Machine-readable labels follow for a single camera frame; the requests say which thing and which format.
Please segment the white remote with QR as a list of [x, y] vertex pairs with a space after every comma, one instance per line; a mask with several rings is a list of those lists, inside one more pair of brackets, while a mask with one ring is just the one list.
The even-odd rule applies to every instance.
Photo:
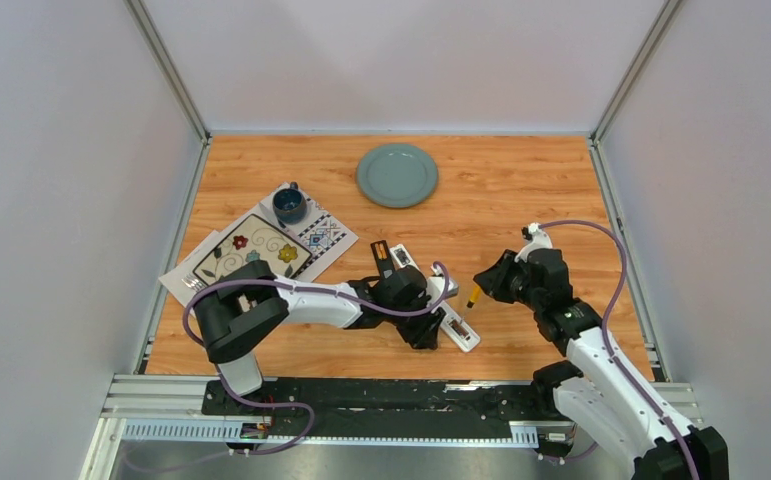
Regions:
[[417, 268], [417, 263], [414, 261], [408, 249], [403, 244], [397, 244], [389, 248], [394, 264], [397, 268], [403, 268], [406, 266], [413, 266]]

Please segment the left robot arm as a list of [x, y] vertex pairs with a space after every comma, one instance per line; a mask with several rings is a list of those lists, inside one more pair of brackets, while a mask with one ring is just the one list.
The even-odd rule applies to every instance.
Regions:
[[436, 349], [440, 306], [452, 281], [442, 263], [434, 263], [433, 271], [425, 277], [408, 265], [327, 285], [275, 275], [266, 262], [255, 261], [196, 293], [185, 307], [183, 327], [229, 388], [230, 404], [252, 415], [267, 398], [254, 349], [281, 325], [368, 330], [388, 323], [411, 348]]

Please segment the white remote with batteries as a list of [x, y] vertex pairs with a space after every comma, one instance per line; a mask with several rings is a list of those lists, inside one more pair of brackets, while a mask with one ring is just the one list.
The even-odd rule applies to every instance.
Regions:
[[442, 303], [439, 309], [444, 312], [440, 329], [462, 352], [468, 353], [474, 350], [481, 341], [475, 330], [448, 303]]

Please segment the yellow handled screwdriver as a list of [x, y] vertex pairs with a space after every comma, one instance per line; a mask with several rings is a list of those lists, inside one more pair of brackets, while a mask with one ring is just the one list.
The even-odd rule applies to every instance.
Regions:
[[483, 291], [481, 287], [475, 286], [468, 298], [468, 301], [466, 303], [466, 308], [468, 310], [472, 309], [475, 306], [476, 302], [480, 299], [482, 294], [483, 294]]

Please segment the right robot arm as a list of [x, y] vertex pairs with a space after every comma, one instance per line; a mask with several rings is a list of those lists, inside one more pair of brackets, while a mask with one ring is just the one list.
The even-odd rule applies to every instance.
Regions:
[[541, 335], [564, 359], [533, 374], [531, 404], [582, 428], [632, 479], [727, 479], [728, 447], [697, 427], [635, 369], [600, 315], [576, 297], [557, 249], [520, 259], [511, 250], [474, 281], [488, 297], [533, 312]]

